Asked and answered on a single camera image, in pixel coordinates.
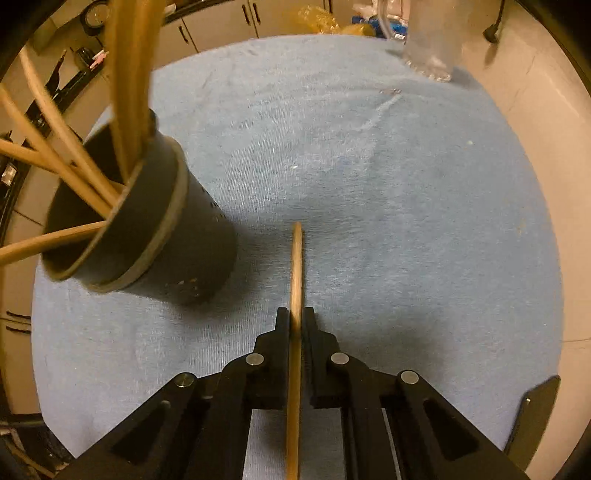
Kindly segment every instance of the cabinet door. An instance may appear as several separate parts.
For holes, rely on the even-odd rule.
[[[259,38],[311,33],[299,21],[299,10],[306,5],[324,8],[323,0],[250,0],[250,3]]]
[[[256,38],[248,2],[232,0],[183,18],[198,51]]]
[[[341,27],[351,25],[351,18],[353,15],[357,15],[357,12],[353,10],[353,4],[359,3],[368,4],[368,2],[359,2],[359,0],[330,0],[332,13]]]
[[[109,83],[102,75],[97,75],[64,112],[64,120],[81,138],[86,138],[110,102]],[[54,140],[53,142],[61,144],[61,141]]]
[[[31,220],[45,225],[49,205],[59,182],[60,178],[56,174],[39,167],[31,167],[18,193],[14,209]]]
[[[33,376],[31,326],[2,320],[0,355],[2,383],[11,413],[39,413],[41,410]]]
[[[43,227],[17,212],[8,224],[4,245],[41,235]],[[0,316],[18,322],[31,321],[35,268],[39,255],[19,260],[2,268],[2,310]]]
[[[154,54],[154,70],[196,53],[191,36],[183,20],[179,18],[160,29]]]

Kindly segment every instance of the floor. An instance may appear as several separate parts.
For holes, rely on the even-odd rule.
[[[552,36],[508,0],[498,46],[482,31],[497,0],[475,0],[463,64],[492,96],[527,153],[554,225],[563,276],[562,378],[527,470],[551,479],[591,419],[591,97]]]

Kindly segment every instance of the wooden stick in cup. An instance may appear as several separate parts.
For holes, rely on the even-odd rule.
[[[39,131],[33,126],[28,118],[18,109],[10,97],[8,91],[0,84],[0,100],[4,104],[8,115],[15,122],[16,126],[24,133],[31,145],[41,154],[47,164],[65,181],[76,194],[84,200],[101,217],[107,218],[111,207],[83,181],[74,171],[67,166],[53,150],[49,143],[43,138]]]
[[[20,160],[29,165],[33,165],[34,167],[42,168],[43,170],[57,174],[57,172],[47,164],[41,154],[32,148],[22,147],[9,142],[8,140],[3,140],[0,138],[0,153],[7,155],[10,158]],[[74,171],[74,173],[76,173],[76,175],[87,180],[84,171],[82,171],[80,168],[73,164],[69,165],[69,167]],[[113,180],[109,180],[109,182],[118,193],[121,193],[125,187],[124,185],[121,185],[120,183],[117,183]]]
[[[106,26],[106,46],[110,51],[107,65],[111,71],[113,104],[111,134],[119,171],[127,183],[141,150],[135,79],[130,66],[137,0],[113,0],[109,5],[111,13]]]
[[[144,146],[150,134],[150,75],[166,3],[166,0],[139,0],[136,9],[133,50],[129,62],[131,78],[135,80],[135,103],[132,107],[138,117],[140,148]]]
[[[73,244],[90,238],[104,225],[106,225],[106,220],[66,228],[57,232],[45,233],[44,235],[6,245],[0,248],[0,267],[32,257],[52,248],[62,247],[63,245]]]
[[[64,145],[72,154],[74,162],[82,169],[84,176],[96,191],[100,193],[110,206],[117,204],[119,194],[110,184],[109,179],[96,166],[84,146],[74,135],[74,132],[67,126],[45,85],[43,85],[43,82],[39,78],[29,58],[26,46],[22,48],[19,55],[29,88],[37,101],[39,110],[43,113],[52,130],[64,142]]]

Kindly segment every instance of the black plastic cup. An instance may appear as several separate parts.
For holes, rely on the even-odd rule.
[[[122,183],[109,125],[85,147],[110,180]],[[101,220],[60,182],[45,233]],[[189,172],[180,145],[154,128],[106,225],[93,238],[41,257],[54,281],[74,277],[95,292],[120,290],[186,304],[210,299],[228,278],[236,259],[236,233]]]

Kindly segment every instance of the power cord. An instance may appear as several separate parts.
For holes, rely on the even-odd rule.
[[[501,6],[499,7],[499,15],[496,18],[496,22],[494,22],[490,27],[488,27],[484,32],[482,32],[484,38],[487,39],[490,43],[499,43],[499,37],[496,36],[496,32],[499,30],[499,25],[501,24],[504,9],[505,0],[501,0]]]

